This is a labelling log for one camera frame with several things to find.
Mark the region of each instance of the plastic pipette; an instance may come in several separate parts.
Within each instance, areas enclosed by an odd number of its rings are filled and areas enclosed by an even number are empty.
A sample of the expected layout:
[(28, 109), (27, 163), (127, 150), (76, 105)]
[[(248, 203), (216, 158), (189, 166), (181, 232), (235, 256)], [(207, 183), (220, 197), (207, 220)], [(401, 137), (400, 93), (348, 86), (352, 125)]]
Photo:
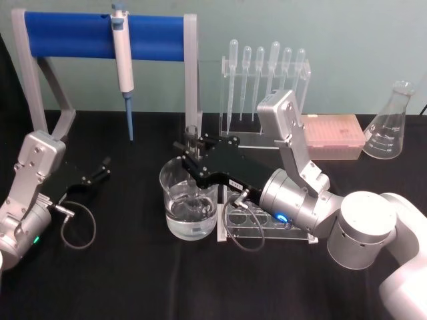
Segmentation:
[(296, 87), (298, 85), (298, 80), (300, 79), (300, 73), (302, 70), (302, 65), (304, 63), (304, 59), (306, 58), (306, 51), (304, 49), (298, 50), (298, 53), (295, 58), (295, 77), (294, 83), (292, 84), (292, 90), (296, 91)]
[(236, 76), (236, 67), (238, 65), (239, 43), (236, 39), (230, 41), (230, 53), (228, 56), (228, 67), (230, 68), (230, 88), (228, 89), (228, 108), (227, 108), (227, 134), (230, 131), (233, 112), (234, 96), (234, 77)]
[(289, 65), (291, 64), (291, 57), (292, 57), (292, 49), (285, 48), (283, 50), (283, 57), (282, 57), (283, 77), (280, 79), (280, 84), (279, 84), (279, 89), (281, 90), (285, 89), (285, 82), (286, 82), (286, 77), (288, 76)]
[(258, 47), (258, 49), (256, 50), (254, 95), (252, 95), (252, 121), (254, 120), (256, 100), (258, 98), (258, 88), (260, 87), (261, 70), (262, 70), (262, 65), (264, 64), (265, 52), (266, 51), (264, 50), (263, 47)]
[(270, 49), (270, 58), (268, 59), (268, 79), (267, 79), (267, 88), (266, 96), (270, 94), (272, 90), (274, 70), (276, 70), (276, 65), (278, 64), (280, 51), (280, 43), (274, 41), (272, 43), (272, 48)]
[(240, 121), (242, 120), (243, 108), (245, 105), (245, 94), (246, 94), (246, 81), (248, 80), (249, 66), (251, 64), (251, 47), (246, 46), (243, 49), (243, 59), (242, 59), (242, 90), (240, 91)]

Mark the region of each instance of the green wall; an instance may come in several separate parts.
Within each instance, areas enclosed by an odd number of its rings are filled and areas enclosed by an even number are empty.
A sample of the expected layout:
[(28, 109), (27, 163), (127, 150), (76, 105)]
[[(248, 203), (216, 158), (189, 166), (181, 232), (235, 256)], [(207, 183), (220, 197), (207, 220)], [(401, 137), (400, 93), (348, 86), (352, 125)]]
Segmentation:
[[(111, 1), (2, 0), (0, 32), (20, 75), (10, 10), (109, 13)], [(396, 79), (419, 83), (427, 70), (425, 0), (128, 0), (131, 14), (197, 13), (201, 106), (218, 110), (220, 59), (230, 39), (240, 49), (306, 49), (312, 80), (304, 112), (377, 113)], [(60, 80), (76, 109), (124, 110), (114, 61), (56, 58)], [(134, 61), (136, 111), (183, 111), (181, 63)], [(427, 103), (424, 89), (408, 107), (417, 113)], [(47, 109), (56, 103), (42, 82)]]

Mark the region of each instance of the pink box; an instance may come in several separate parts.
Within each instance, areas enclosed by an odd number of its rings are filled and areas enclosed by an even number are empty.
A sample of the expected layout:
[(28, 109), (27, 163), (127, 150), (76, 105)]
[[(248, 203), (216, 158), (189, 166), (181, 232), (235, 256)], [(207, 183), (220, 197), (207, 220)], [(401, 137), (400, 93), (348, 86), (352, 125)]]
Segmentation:
[(355, 115), (302, 115), (312, 160), (357, 160), (365, 136)]

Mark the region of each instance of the micropipette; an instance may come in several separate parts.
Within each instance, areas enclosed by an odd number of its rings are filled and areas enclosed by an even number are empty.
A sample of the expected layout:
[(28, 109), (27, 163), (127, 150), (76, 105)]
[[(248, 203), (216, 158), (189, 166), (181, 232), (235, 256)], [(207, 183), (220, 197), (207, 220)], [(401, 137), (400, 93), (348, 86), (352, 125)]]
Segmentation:
[(292, 84), (292, 90), (296, 91), (296, 87), (298, 85), (298, 80), (300, 79), (300, 73), (302, 70), (302, 65), (304, 63), (304, 59), (306, 58), (306, 51), (304, 49), (298, 50), (298, 53), (295, 58), (295, 77), (294, 83)]
[(251, 47), (246, 46), (243, 49), (243, 59), (242, 59), (242, 90), (240, 91), (240, 121), (242, 120), (243, 108), (245, 105), (245, 94), (246, 94), (246, 81), (248, 80), (249, 66), (251, 64)]
[(285, 82), (286, 82), (286, 77), (288, 76), (289, 65), (291, 64), (291, 57), (292, 57), (292, 49), (285, 48), (283, 50), (283, 57), (282, 57), (283, 77), (280, 79), (280, 84), (279, 84), (279, 89), (281, 90), (285, 89)]
[(280, 51), (280, 43), (274, 41), (272, 43), (272, 48), (270, 49), (270, 58), (268, 59), (268, 79), (267, 79), (267, 88), (266, 96), (270, 94), (272, 90), (274, 70), (276, 70), (276, 65), (278, 64)]
[(256, 100), (258, 98), (258, 88), (260, 87), (261, 70), (262, 70), (262, 65), (264, 64), (265, 52), (266, 51), (264, 50), (263, 47), (258, 47), (258, 49), (256, 50), (254, 95), (252, 95), (252, 121), (254, 120)]
[(132, 95), (133, 95), (133, 72), (131, 44), (129, 39), (129, 24), (127, 22), (129, 12), (125, 11), (123, 3), (114, 3), (111, 15), (111, 29), (113, 30), (113, 42), (115, 61), (117, 63), (117, 75), (119, 77), (120, 91), (125, 99), (127, 129), (129, 139), (133, 141), (132, 125)]
[(239, 43), (236, 39), (230, 41), (230, 53), (228, 56), (228, 67), (230, 68), (230, 88), (228, 89), (228, 108), (227, 108), (227, 134), (230, 130), (233, 111), (234, 95), (234, 77), (236, 76), (236, 67), (238, 65)]

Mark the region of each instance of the erlenmeyer flask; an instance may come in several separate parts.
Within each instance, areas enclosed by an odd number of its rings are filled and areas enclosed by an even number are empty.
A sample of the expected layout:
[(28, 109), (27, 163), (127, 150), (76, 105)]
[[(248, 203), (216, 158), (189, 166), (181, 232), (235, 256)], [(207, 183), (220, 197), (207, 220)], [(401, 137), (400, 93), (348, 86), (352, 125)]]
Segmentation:
[(365, 129), (365, 153), (377, 159), (392, 159), (402, 152), (406, 106), (415, 93), (411, 82), (397, 81), (386, 106)]

